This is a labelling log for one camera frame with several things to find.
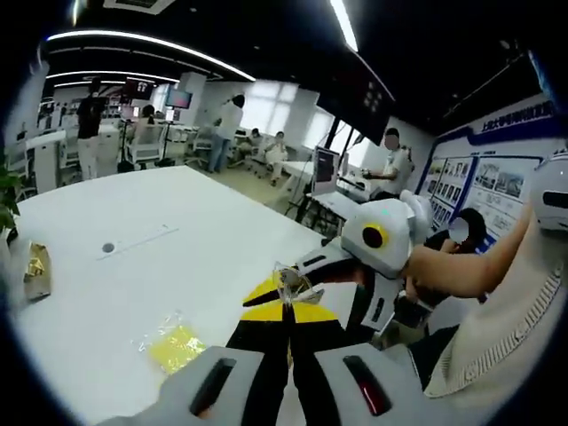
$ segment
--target desk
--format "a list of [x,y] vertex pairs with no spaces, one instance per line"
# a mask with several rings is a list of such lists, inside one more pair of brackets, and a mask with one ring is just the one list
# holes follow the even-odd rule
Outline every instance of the desk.
[[[276,205],[279,200],[284,198],[288,194],[288,191],[292,190],[294,183],[297,182],[298,179],[301,179],[304,185],[309,185],[312,181],[313,162],[283,162],[282,168],[290,175],[290,177],[280,188],[276,198],[271,201],[271,205]],[[340,192],[357,202],[369,201],[371,194],[376,189],[377,184],[374,184],[372,181],[365,180],[362,177],[347,176],[345,179],[353,182],[362,182],[365,185],[365,189],[360,189],[342,181],[341,179],[337,180],[337,187]]]
[[19,206],[13,249],[47,245],[53,293],[15,312],[14,330],[53,395],[88,424],[157,399],[165,374],[132,340],[180,310],[205,344],[224,345],[275,262],[293,264],[321,239],[187,167],[102,177]]
[[333,193],[323,193],[320,195],[311,196],[319,205],[332,211],[336,216],[340,217],[343,221],[349,220],[357,214],[359,205],[342,193],[337,191]]

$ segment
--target white shirt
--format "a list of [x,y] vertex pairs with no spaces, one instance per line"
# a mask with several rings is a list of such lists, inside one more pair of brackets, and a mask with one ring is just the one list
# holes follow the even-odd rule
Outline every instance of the white shirt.
[[221,124],[217,127],[216,134],[223,139],[233,140],[234,134],[239,129],[242,120],[242,109],[228,102],[221,106]]
[[381,180],[380,187],[383,191],[387,193],[394,193],[399,195],[403,189],[406,187],[406,182],[410,173],[410,161],[408,160],[408,154],[402,148],[396,151],[390,151],[387,157],[387,162],[384,165],[383,174],[389,175],[394,170],[398,170],[398,175],[394,180]]
[[498,409],[548,346],[568,296],[568,244],[545,238],[536,218],[503,282],[472,311],[442,353],[425,394],[458,408]]

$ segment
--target ceiling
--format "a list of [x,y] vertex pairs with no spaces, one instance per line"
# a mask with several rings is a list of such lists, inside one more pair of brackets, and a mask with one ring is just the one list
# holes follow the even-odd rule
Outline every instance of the ceiling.
[[[539,1],[538,7],[519,0],[344,2],[360,56],[396,100],[393,114],[422,129],[440,134],[540,91],[523,52],[541,28],[554,27],[547,20],[554,16],[545,7],[547,0]],[[257,79],[326,91],[337,83],[353,84],[357,75],[368,73],[343,45],[328,0],[177,0],[159,15],[106,9],[103,0],[88,4],[75,29],[161,38]],[[69,29],[70,25],[61,28]],[[183,52],[128,39],[68,38],[48,42],[47,49],[51,74],[120,69],[179,78],[193,69],[208,72],[212,80],[245,81]],[[344,80],[346,75],[351,81]],[[77,80],[69,76],[49,82]]]

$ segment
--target floor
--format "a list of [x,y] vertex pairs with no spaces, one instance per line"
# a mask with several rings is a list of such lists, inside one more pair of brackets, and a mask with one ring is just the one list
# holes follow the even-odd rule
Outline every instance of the floor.
[[[259,178],[255,176],[252,171],[247,171],[242,166],[235,169],[225,169],[221,173],[212,174],[204,171],[197,163],[190,164],[190,167],[261,204],[271,204],[271,201],[276,198],[280,187],[284,185],[284,182],[286,182],[288,178],[287,176],[283,176],[276,186],[272,186],[270,177]],[[270,207],[284,214],[288,208],[288,201],[280,201],[275,206],[271,204]],[[288,216],[293,217],[293,211],[290,211]]]

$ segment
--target white robot head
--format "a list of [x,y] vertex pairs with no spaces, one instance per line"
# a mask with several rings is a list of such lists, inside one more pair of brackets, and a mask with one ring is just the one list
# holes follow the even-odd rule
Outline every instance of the white robot head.
[[568,232],[568,152],[555,154],[536,168],[531,197],[541,228]]
[[359,206],[343,227],[342,248],[386,278],[396,278],[412,248],[426,240],[432,226],[430,203],[403,191],[400,200],[388,199]]

